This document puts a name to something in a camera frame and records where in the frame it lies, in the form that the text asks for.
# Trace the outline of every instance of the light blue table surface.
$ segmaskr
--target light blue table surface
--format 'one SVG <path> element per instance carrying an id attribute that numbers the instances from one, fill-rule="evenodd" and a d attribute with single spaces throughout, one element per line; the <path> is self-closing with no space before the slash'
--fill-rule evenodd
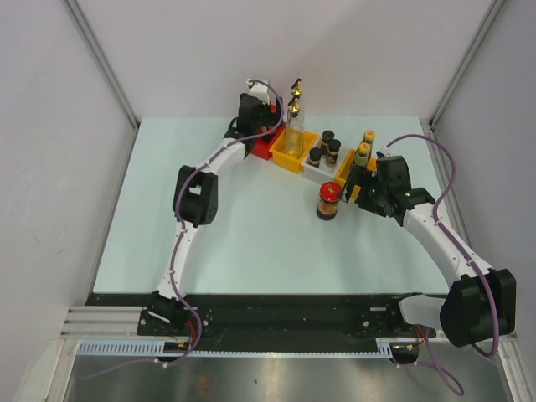
<path id="1" fill-rule="evenodd" d="M 178 169 L 202 162 L 220 144 L 227 118 L 145 119 L 137 136 L 97 273 L 96 293 L 156 290 L 173 246 L 172 201 Z M 416 116 L 308 117 L 356 147 L 367 129 L 374 149 L 422 133 Z M 437 198 L 424 141 L 393 146 L 414 187 Z M 341 204 L 329 222 L 316 215 L 319 185 L 253 155 L 219 178 L 219 211 L 188 259 L 185 289 L 195 293 L 446 292 L 420 244 L 394 219 Z"/>

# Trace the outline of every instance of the dark bottle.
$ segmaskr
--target dark bottle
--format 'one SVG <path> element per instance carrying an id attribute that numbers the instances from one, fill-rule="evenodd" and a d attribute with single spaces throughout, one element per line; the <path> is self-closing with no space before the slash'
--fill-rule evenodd
<path id="1" fill-rule="evenodd" d="M 335 134 L 331 130 L 326 130 L 322 133 L 322 141 L 320 142 L 320 150 L 322 151 L 322 157 L 327 156 L 327 144 L 335 138 Z"/>
<path id="2" fill-rule="evenodd" d="M 327 144 L 326 164 L 328 166 L 335 166 L 335 163 L 337 163 L 338 150 L 340 148 L 341 148 L 341 142 L 339 140 L 331 140 Z"/>
<path id="3" fill-rule="evenodd" d="M 309 163 L 311 166 L 314 166 L 315 168 L 318 168 L 320 166 L 320 158 L 322 157 L 322 151 L 320 148 L 311 148 L 311 151 L 309 151 L 309 159 L 307 159 L 307 163 Z"/>

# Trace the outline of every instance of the oil bottle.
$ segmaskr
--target oil bottle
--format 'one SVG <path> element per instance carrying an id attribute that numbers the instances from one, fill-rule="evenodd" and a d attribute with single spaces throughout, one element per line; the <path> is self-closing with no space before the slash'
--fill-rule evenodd
<path id="1" fill-rule="evenodd" d="M 285 129 L 285 152 L 289 157 L 299 159 L 303 154 L 303 112 L 299 97 L 293 96 L 288 103 Z"/>

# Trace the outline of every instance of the yellow bin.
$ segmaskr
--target yellow bin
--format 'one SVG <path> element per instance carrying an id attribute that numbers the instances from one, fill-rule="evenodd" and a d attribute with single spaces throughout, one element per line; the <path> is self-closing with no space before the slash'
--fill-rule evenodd
<path id="1" fill-rule="evenodd" d="M 311 150 L 312 146 L 318 139 L 317 134 L 313 134 L 309 131 L 303 132 L 303 154 L 296 159 L 295 157 L 289 157 L 285 153 L 285 132 L 276 139 L 276 142 L 270 147 L 271 156 L 274 163 L 286 170 L 290 170 L 294 173 L 299 173 L 303 170 L 302 161 Z"/>

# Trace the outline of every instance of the black jar lid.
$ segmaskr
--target black jar lid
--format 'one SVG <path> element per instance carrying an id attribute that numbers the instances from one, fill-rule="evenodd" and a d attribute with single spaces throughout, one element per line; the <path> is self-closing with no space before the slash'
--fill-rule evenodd
<path id="1" fill-rule="evenodd" d="M 325 143 L 330 142 L 333 138 L 335 138 L 335 133 L 331 130 L 326 130 L 322 133 L 322 139 Z"/>
<path id="2" fill-rule="evenodd" d="M 339 140 L 331 140 L 327 143 L 327 149 L 331 152 L 337 152 L 341 147 L 341 142 Z"/>
<path id="3" fill-rule="evenodd" d="M 312 161 L 319 161 L 322 157 L 322 150 L 320 148 L 311 148 L 309 151 L 309 159 Z"/>

